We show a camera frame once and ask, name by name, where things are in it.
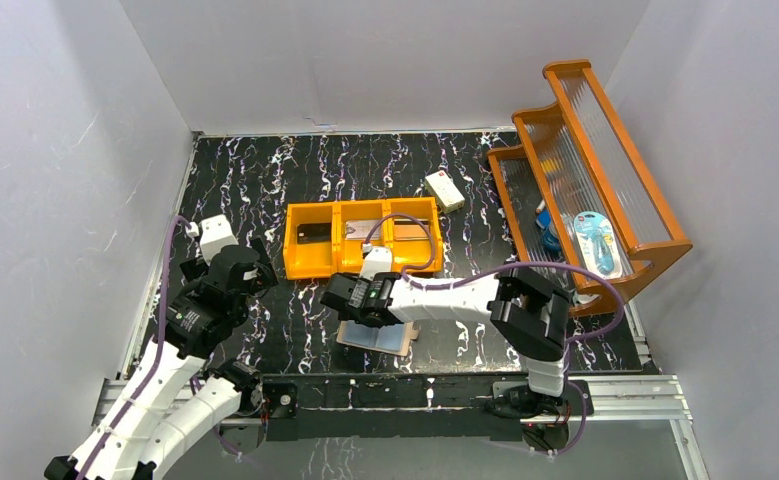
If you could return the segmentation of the beige leather card holder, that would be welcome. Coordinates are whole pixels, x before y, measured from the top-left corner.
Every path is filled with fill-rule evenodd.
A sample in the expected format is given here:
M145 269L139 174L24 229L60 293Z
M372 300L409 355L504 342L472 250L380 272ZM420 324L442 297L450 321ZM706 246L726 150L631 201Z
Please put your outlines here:
M368 327L353 321L342 321L337 333L339 344L394 356L405 357L418 339L420 330L413 323Z

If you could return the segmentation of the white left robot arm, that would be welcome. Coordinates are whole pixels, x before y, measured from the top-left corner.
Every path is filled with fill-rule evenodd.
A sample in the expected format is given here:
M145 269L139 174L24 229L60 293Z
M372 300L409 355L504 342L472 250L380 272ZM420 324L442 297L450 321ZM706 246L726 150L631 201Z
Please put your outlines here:
M162 329L119 398L73 453L49 462L45 478L161 479L226 417L263 407L261 373L238 359L205 373L203 386L172 406L216 347L244 323L249 299L277 285L262 240L227 245L181 269L187 283L167 306Z

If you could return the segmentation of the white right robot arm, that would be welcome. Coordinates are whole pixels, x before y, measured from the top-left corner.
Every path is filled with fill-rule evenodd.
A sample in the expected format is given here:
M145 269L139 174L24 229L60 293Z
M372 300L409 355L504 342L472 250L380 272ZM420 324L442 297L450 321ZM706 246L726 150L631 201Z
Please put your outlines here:
M563 394L571 297L528 266L505 264L464 279L337 273L320 303L339 319L367 327L424 321L490 324L525 360L531 391Z

